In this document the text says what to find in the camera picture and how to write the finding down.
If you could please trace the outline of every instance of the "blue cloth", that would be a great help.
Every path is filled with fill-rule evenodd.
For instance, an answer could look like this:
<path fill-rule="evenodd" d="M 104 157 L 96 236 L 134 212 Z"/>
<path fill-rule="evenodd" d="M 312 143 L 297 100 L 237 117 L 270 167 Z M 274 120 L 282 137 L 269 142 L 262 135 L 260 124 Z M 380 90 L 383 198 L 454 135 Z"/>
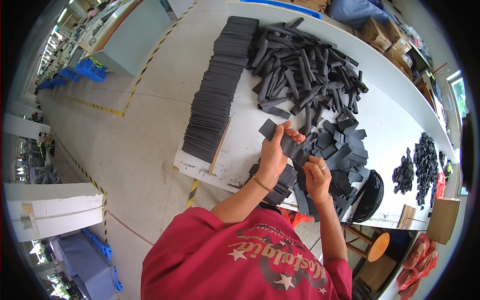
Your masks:
<path fill-rule="evenodd" d="M 80 290 L 90 300 L 109 300 L 115 295 L 113 266 L 82 233 L 76 233 L 59 241 L 65 260 L 76 273 L 72 276 Z"/>
<path fill-rule="evenodd" d="M 385 25 L 388 19 L 398 24 L 396 18 L 379 0 L 332 0 L 327 14 L 332 19 L 357 29 L 361 29 L 370 17 L 382 25 Z"/>

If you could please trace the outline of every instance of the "folded fabric pile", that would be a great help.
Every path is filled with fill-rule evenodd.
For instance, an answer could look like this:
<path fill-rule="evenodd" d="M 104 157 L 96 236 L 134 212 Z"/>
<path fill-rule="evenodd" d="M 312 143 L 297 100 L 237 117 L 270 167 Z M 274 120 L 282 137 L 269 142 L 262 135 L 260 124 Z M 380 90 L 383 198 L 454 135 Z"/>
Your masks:
<path fill-rule="evenodd" d="M 228 123 L 258 20 L 231 16 L 214 43 L 214 56 L 195 94 L 182 150 L 212 163 Z"/>

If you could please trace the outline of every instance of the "window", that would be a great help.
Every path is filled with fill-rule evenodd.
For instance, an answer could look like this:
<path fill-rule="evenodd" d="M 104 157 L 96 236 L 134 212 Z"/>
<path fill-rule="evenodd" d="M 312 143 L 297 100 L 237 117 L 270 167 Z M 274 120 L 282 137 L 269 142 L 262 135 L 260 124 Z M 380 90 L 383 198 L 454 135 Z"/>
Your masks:
<path fill-rule="evenodd" d="M 455 74 L 454 78 L 447 78 L 448 83 L 455 99 L 456 108 L 458 110 L 458 117 L 460 118 L 460 124 L 462 124 L 462 118 L 467 116 L 468 108 L 465 102 L 465 85 L 463 83 L 463 77 L 461 73 Z"/>

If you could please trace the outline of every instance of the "blue plastic crate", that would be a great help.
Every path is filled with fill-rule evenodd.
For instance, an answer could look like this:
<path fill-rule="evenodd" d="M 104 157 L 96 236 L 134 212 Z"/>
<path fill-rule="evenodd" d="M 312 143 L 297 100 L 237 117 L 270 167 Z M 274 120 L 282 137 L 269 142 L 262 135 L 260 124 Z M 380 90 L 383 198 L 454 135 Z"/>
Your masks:
<path fill-rule="evenodd" d="M 92 81 L 104 81 L 107 76 L 105 67 L 97 67 L 91 59 L 80 61 L 75 67 L 75 72 L 87 77 Z"/>
<path fill-rule="evenodd" d="M 80 80 L 80 74 L 75 73 L 74 71 L 67 68 L 61 70 L 60 75 L 72 80 L 73 82 L 78 82 Z"/>
<path fill-rule="evenodd" d="M 64 85 L 67 82 L 65 80 L 57 77 L 57 78 L 53 78 L 52 83 L 53 83 L 54 86 L 57 86 L 57 85 Z"/>
<path fill-rule="evenodd" d="M 82 228 L 80 231 L 90 238 L 95 247 L 100 251 L 100 253 L 102 253 L 103 256 L 105 256 L 106 259 L 108 259 L 109 262 L 112 262 L 112 260 L 110 259 L 110 256 L 112 255 L 112 248 L 109 245 L 105 245 L 104 243 L 100 242 L 96 234 L 91 233 L 86 228 Z M 123 289 L 123 285 L 117 280 L 116 267 L 113 267 L 113 283 L 115 285 L 115 289 L 121 292 L 121 290 Z"/>

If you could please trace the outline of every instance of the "left hand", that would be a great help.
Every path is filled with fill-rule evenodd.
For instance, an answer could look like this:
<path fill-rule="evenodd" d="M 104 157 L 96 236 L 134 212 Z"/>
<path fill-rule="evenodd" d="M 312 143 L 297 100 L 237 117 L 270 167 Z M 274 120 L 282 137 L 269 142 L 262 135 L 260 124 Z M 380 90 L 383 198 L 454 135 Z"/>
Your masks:
<path fill-rule="evenodd" d="M 292 121 L 286 121 L 277 125 L 272 141 L 269 142 L 267 139 L 264 139 L 262 144 L 260 167 L 255 176 L 269 189 L 276 185 L 278 177 L 287 166 L 287 156 L 283 154 L 280 146 L 283 133 L 288 134 L 298 144 L 305 141 L 305 135 L 295 129 L 289 129 L 290 126 L 292 126 Z"/>

